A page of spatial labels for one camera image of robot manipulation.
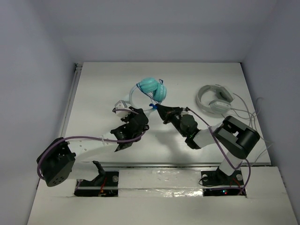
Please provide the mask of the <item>teal cat-ear headphones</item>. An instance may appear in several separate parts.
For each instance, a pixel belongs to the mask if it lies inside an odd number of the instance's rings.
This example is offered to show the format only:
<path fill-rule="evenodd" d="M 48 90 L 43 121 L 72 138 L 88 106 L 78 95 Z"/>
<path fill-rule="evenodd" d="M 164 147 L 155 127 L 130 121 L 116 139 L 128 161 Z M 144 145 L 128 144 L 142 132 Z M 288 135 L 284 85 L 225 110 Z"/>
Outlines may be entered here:
<path fill-rule="evenodd" d="M 136 89 L 149 97 L 151 99 L 151 103 L 153 104 L 161 104 L 165 100 L 167 95 L 167 88 L 165 87 L 164 81 L 162 79 L 159 79 L 157 81 L 152 77 L 145 78 L 138 82 L 129 92 L 129 104 L 134 108 L 137 108 L 133 102 L 133 93 Z M 154 110 L 152 108 L 144 110 L 145 113 L 151 113 L 153 111 Z"/>

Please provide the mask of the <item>blue twist tie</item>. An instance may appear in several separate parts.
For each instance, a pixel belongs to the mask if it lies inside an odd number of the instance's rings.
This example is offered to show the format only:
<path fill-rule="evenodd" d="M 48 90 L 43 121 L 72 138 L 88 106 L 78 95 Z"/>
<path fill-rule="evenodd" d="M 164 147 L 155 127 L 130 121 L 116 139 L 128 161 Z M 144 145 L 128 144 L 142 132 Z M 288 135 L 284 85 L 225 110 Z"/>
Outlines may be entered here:
<path fill-rule="evenodd" d="M 157 106 L 155 104 L 153 104 L 153 103 L 149 104 L 149 106 L 152 107 L 153 110 L 157 109 Z"/>

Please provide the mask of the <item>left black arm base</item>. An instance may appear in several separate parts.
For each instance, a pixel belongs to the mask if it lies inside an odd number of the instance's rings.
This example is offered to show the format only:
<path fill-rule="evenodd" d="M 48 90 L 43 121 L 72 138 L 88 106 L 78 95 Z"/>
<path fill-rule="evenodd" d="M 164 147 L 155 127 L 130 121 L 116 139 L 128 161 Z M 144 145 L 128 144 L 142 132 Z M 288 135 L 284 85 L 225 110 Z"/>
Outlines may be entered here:
<path fill-rule="evenodd" d="M 95 179 L 77 180 L 74 195 L 77 197 L 118 197 L 119 172 L 108 171 Z"/>

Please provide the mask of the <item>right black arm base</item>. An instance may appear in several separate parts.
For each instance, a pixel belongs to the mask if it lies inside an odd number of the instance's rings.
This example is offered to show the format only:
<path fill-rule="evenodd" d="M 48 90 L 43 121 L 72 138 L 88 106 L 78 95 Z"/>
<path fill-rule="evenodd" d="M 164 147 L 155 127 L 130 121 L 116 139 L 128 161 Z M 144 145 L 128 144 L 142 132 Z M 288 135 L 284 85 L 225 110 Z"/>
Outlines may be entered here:
<path fill-rule="evenodd" d="M 230 176 L 218 171 L 201 171 L 199 185 L 203 188 L 203 196 L 247 195 L 241 170 L 234 171 Z"/>

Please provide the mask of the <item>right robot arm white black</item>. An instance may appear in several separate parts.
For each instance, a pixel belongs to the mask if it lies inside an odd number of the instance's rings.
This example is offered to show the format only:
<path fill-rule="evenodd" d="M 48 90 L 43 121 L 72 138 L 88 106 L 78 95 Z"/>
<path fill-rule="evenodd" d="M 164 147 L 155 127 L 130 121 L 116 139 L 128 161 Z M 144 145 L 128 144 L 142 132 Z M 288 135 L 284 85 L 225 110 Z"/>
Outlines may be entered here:
<path fill-rule="evenodd" d="M 199 129 L 189 108 L 169 107 L 155 104 L 164 124 L 171 123 L 185 137 L 185 143 L 192 149 L 201 149 L 216 144 L 224 156 L 217 169 L 216 178 L 221 184 L 227 184 L 233 179 L 233 173 L 238 170 L 244 160 L 260 140 L 257 131 L 241 122 L 227 116 L 220 124 Z"/>

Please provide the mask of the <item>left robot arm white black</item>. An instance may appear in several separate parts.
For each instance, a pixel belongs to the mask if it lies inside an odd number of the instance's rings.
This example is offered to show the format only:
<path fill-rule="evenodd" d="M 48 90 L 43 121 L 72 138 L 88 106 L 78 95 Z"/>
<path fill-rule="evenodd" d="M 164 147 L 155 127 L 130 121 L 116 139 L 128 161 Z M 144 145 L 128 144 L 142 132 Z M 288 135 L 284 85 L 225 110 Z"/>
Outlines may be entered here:
<path fill-rule="evenodd" d="M 113 108 L 112 112 L 123 122 L 105 135 L 59 137 L 37 158 L 37 175 L 54 187 L 64 182 L 81 162 L 100 166 L 96 157 L 102 153 L 118 152 L 130 148 L 149 130 L 149 119 L 143 109 Z"/>

